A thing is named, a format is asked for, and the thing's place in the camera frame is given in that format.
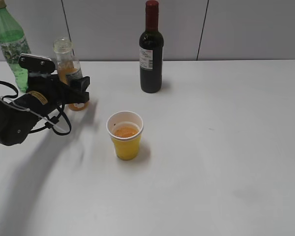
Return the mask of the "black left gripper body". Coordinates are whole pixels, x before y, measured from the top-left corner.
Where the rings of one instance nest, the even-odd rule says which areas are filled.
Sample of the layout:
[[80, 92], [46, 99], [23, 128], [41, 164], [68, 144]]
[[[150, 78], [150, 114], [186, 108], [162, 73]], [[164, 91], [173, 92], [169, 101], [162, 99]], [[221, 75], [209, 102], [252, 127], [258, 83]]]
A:
[[46, 116], [73, 101], [74, 89], [61, 82], [57, 74], [29, 74], [27, 105], [34, 112]]

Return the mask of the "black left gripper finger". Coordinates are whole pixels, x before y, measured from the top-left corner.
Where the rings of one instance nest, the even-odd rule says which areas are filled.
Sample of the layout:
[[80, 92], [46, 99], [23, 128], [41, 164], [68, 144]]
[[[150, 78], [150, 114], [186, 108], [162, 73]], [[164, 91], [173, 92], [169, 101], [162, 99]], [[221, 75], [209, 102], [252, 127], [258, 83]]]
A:
[[87, 92], [89, 85], [89, 76], [72, 80], [69, 85], [64, 84], [63, 89], [65, 104], [87, 103], [89, 101], [89, 93]]

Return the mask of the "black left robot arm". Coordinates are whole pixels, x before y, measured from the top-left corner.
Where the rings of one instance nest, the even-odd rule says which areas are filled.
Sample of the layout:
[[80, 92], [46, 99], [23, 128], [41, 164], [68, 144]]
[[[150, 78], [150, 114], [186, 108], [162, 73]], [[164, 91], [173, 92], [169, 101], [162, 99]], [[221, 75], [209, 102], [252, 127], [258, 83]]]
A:
[[68, 135], [72, 126], [64, 112], [65, 105], [87, 103], [89, 85], [88, 76], [67, 85], [56, 74], [32, 74], [25, 94], [0, 97], [0, 144], [20, 144], [28, 134], [44, 129]]

